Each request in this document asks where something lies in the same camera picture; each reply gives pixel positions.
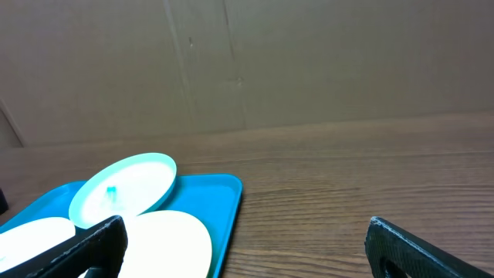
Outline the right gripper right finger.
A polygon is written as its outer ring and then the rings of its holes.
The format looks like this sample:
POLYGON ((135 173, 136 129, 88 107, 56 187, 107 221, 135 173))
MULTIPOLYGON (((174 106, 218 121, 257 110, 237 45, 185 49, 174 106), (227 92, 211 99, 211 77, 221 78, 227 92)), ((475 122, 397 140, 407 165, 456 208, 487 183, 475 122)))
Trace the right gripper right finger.
POLYGON ((493 278, 377 216, 370 219, 364 249, 372 275, 377 278, 493 278))

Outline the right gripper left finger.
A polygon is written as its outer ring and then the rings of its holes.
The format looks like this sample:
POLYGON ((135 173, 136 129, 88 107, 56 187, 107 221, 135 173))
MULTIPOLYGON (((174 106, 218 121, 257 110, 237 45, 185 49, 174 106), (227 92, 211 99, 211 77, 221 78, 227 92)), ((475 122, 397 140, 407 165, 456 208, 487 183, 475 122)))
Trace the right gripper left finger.
POLYGON ((1 278, 117 278, 128 239, 124 220, 114 215, 59 245, 6 270, 1 278))

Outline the yellow-green plate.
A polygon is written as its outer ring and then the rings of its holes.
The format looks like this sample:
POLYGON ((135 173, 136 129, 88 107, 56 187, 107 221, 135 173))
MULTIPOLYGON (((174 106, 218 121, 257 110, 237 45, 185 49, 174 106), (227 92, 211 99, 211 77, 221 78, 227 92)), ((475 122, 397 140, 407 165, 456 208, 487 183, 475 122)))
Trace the yellow-green plate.
POLYGON ((119 278, 205 278, 212 260, 211 236, 186 212, 164 210, 124 220, 128 244, 119 278))

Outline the light blue plate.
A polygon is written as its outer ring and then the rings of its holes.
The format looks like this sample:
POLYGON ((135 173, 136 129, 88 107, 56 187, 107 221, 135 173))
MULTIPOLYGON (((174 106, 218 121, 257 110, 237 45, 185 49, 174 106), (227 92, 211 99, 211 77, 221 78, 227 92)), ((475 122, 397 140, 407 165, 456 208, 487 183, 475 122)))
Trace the light blue plate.
POLYGON ((131 218, 160 207, 177 177, 173 158, 143 153, 117 161, 86 181, 69 205, 69 219, 88 229, 114 215, 131 218))

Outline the white plate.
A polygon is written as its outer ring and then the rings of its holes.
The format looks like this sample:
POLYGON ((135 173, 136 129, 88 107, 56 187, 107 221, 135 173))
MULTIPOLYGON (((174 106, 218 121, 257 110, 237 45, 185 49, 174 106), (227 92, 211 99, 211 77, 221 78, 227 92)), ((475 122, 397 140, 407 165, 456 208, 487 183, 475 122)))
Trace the white plate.
POLYGON ((70 220, 48 217, 27 222, 1 234, 1 272, 24 263, 72 238, 76 228, 70 220))

